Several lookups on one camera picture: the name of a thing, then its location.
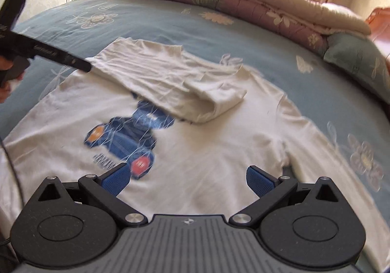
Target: logo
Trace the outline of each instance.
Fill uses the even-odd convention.
[[[51,56],[57,55],[57,52],[52,51],[52,50],[47,49],[47,48],[44,48],[44,47],[40,47],[38,45],[34,45],[34,50],[40,51],[40,52],[45,53],[45,54],[50,54]]]
[[[94,156],[94,163],[100,165],[105,170],[111,170],[116,164],[103,153]]]
[[[183,220],[183,222],[184,222],[186,225],[191,225],[191,224],[193,224],[193,223],[195,222],[195,220],[192,219],[192,218],[188,218],[188,219],[186,219],[186,220]]]

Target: bed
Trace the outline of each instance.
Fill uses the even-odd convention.
[[[239,62],[260,71],[266,80],[285,91],[301,114],[315,123],[348,162],[355,152],[351,146],[352,138],[360,145],[364,142],[371,145],[374,160],[383,167],[384,173],[375,182],[370,181],[368,172],[356,175],[375,201],[387,225],[390,225],[389,120],[383,111],[382,102],[376,96],[345,72],[323,60],[328,48],[323,40],[326,39],[324,34],[334,32],[329,31],[331,26],[324,28],[327,31],[311,31],[314,38],[318,37],[317,46],[310,46],[313,42],[309,40],[305,48],[299,39],[292,41],[283,34],[282,28],[292,22],[280,12],[266,15],[278,27],[279,34],[276,34],[271,28],[267,30],[242,20],[243,17],[240,19],[237,13],[220,13],[223,10],[215,6],[215,0],[212,8],[217,11],[210,9],[210,4],[204,0],[195,0],[192,4],[185,2],[75,0],[18,24],[15,31],[81,58],[97,55],[118,37],[183,45],[187,52],[215,63],[228,55],[237,58]],[[6,144],[6,136],[20,120],[72,72],[70,67],[42,58],[32,62],[20,86],[6,103],[0,105],[0,135],[5,138]],[[75,181],[80,176],[75,175],[73,179],[62,181]],[[26,186],[26,197],[32,194],[32,188],[41,180],[34,179],[32,184]],[[8,202],[1,200],[1,208],[9,210],[10,204],[18,204],[17,197],[9,199]],[[3,216],[1,229],[5,235],[15,216]],[[368,254],[368,257],[374,261],[376,270],[384,269],[385,259],[379,265],[380,261],[375,260],[375,255]],[[364,255],[358,266],[366,273],[374,272]]]

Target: white t-shirt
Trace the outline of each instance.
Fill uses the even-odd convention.
[[[72,73],[5,139],[25,198],[48,175],[77,181],[126,161],[133,178],[118,197],[149,219],[229,218],[258,199],[246,184],[248,166],[278,177],[290,163],[301,182],[328,176],[336,183],[366,229],[371,262],[390,266],[389,228],[367,190],[314,123],[258,72],[202,60],[181,46],[122,38],[90,61],[93,72]],[[20,206],[4,155],[0,166],[2,223],[9,226]]]

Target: blue gripper pad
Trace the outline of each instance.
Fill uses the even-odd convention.
[[[121,163],[100,176],[101,187],[117,196],[130,182],[130,167]]]
[[[258,167],[251,165],[246,170],[246,183],[258,197],[262,197],[279,185],[279,180]]]

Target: blue bedsheet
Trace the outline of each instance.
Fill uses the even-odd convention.
[[[384,176],[370,175],[368,169],[359,177],[390,224],[389,121],[368,92],[292,41],[206,8],[164,0],[76,0],[20,23],[15,30],[82,58],[96,55],[119,36],[184,45],[186,51],[217,63],[224,54],[242,58],[287,92],[348,161],[356,152],[354,144],[370,143],[372,152],[358,153],[359,157],[364,160],[373,153]],[[0,106],[1,136],[71,71],[36,58],[20,87]],[[350,134],[354,144],[348,143]]]

